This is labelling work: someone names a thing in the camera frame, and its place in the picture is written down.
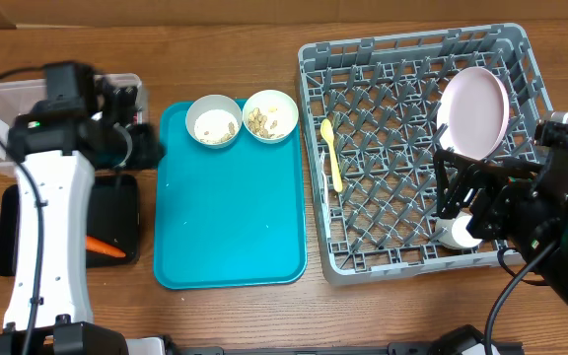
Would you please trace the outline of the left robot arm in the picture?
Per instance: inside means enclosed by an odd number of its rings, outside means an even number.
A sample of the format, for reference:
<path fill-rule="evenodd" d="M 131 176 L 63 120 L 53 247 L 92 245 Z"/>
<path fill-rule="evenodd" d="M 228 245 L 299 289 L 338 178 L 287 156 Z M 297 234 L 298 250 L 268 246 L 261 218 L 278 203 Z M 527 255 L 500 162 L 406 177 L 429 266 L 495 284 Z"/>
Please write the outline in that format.
<path fill-rule="evenodd" d="M 140 87 L 77 61 L 37 72 L 43 99 L 0 137 L 19 190 L 15 285 L 0 354 L 170 354 L 163 335 L 128 339 L 96 325 L 87 283 L 96 172 L 154 170 L 165 154 L 140 116 Z"/>

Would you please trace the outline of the white plastic fork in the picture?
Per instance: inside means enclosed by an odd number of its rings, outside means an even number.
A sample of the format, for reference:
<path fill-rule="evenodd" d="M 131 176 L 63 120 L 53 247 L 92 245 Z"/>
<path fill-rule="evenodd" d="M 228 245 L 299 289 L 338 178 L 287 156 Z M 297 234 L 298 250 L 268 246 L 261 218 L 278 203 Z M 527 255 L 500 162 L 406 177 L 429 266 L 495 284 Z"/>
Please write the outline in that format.
<path fill-rule="evenodd" d="M 321 152 L 319 155 L 319 165 L 322 176 L 323 201 L 326 205 L 329 205 L 329 185 L 328 185 L 328 178 L 325 173 L 324 164 L 325 164 L 325 152 Z"/>

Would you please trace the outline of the white bowl with nuts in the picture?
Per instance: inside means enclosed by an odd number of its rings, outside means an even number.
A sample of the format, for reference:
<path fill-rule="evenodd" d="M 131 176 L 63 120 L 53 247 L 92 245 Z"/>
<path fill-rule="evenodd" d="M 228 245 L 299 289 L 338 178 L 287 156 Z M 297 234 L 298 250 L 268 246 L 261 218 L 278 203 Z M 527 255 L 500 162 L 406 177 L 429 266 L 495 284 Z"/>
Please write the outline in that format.
<path fill-rule="evenodd" d="M 277 144 L 297 127 L 299 110 L 295 101 L 277 90 L 253 94 L 242 108 L 243 125 L 258 141 Z"/>

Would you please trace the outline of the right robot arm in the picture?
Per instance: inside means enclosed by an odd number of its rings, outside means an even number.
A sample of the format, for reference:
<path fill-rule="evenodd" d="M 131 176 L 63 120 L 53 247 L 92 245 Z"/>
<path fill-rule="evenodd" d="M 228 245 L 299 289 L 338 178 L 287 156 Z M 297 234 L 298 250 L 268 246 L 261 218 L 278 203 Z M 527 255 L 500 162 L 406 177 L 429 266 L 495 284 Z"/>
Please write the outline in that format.
<path fill-rule="evenodd" d="M 507 159 L 491 165 L 448 150 L 435 153 L 437 215 L 472 214 L 466 229 L 484 241 L 509 240 L 525 261 L 491 308 L 471 352 L 492 354 L 494 323 L 514 288 L 530 272 L 541 276 L 568 306 L 568 111 L 549 111 L 536 124 L 533 143 L 546 160 Z"/>

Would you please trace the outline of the white plate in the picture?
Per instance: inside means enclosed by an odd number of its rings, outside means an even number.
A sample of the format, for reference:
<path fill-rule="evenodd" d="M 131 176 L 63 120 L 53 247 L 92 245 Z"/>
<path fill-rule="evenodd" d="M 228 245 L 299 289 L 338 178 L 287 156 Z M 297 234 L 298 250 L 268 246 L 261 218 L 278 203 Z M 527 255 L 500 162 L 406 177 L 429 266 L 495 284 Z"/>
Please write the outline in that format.
<path fill-rule="evenodd" d="M 445 150 L 483 160 L 500 145 L 509 122 L 508 93 L 493 73 L 482 67 L 463 69 L 445 88 L 437 110 L 437 128 L 445 126 L 439 144 Z"/>

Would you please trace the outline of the white bowl with crumbs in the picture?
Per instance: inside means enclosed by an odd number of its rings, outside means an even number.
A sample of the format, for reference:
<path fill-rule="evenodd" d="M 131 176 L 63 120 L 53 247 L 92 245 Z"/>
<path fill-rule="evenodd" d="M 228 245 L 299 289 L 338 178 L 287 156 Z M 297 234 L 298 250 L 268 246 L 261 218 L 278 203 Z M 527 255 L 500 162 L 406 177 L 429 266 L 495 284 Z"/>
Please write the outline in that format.
<path fill-rule="evenodd" d="M 242 128 L 242 111 L 231 98 L 208 95 L 193 102 L 187 110 L 185 127 L 189 135 L 206 148 L 231 145 Z"/>

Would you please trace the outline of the yellow plastic spoon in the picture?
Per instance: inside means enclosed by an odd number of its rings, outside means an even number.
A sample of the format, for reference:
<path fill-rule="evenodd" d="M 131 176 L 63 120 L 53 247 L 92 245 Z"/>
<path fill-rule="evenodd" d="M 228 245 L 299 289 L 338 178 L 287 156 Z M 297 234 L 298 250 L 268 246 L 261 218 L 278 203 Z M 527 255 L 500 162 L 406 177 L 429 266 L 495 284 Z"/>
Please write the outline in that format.
<path fill-rule="evenodd" d="M 328 118 L 325 118 L 321 122 L 319 132 L 321 138 L 327 144 L 333 188 L 337 193 L 340 193 L 343 190 L 343 182 L 334 146 L 335 143 L 334 131 L 331 121 Z"/>

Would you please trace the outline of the orange carrot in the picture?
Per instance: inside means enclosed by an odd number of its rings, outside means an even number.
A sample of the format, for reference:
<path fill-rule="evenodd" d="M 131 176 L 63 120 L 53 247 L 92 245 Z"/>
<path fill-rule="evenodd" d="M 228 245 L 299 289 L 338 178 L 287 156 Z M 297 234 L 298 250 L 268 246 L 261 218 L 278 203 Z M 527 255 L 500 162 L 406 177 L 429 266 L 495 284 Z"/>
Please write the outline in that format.
<path fill-rule="evenodd" d="M 126 257 L 126 253 L 121 249 L 111 246 L 91 236 L 86 237 L 86 250 L 108 255 L 114 258 Z"/>

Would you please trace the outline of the white paper cup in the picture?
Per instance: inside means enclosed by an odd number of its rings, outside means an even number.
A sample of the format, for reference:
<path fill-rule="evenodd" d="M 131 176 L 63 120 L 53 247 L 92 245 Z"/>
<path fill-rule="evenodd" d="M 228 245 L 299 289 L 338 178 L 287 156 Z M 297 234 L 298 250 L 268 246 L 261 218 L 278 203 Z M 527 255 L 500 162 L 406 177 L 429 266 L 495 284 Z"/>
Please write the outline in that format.
<path fill-rule="evenodd" d="M 437 241 L 448 249 L 472 249 L 478 247 L 483 239 L 474 238 L 467 230 L 472 216 L 460 212 L 456 218 L 438 219 L 435 224 Z"/>

